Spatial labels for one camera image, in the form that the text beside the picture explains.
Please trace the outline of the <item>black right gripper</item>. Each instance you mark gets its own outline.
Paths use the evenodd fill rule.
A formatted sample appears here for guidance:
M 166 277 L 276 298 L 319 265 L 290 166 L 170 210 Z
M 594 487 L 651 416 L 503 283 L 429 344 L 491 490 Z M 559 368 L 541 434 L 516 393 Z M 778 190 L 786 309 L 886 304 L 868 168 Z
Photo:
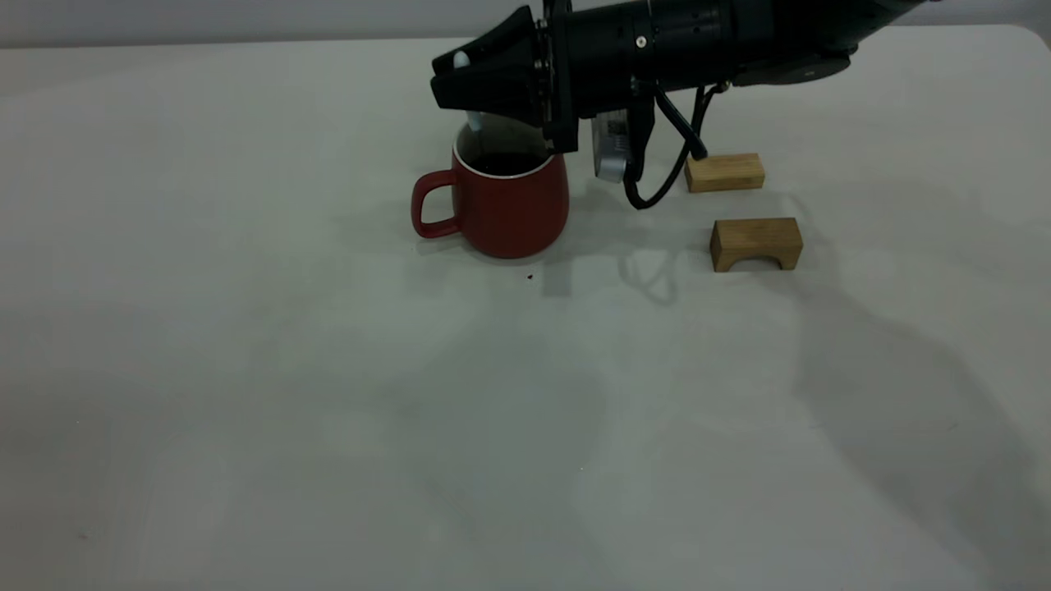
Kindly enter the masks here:
M 654 57 L 646 1 L 573 11 L 570 1 L 544 1 L 539 37 L 545 50 L 544 123 L 535 85 L 538 30 L 530 7 L 433 60 L 432 93 L 450 111 L 492 113 L 542 131 L 553 152 L 578 150 L 581 119 L 600 113 L 641 111 L 652 123 Z

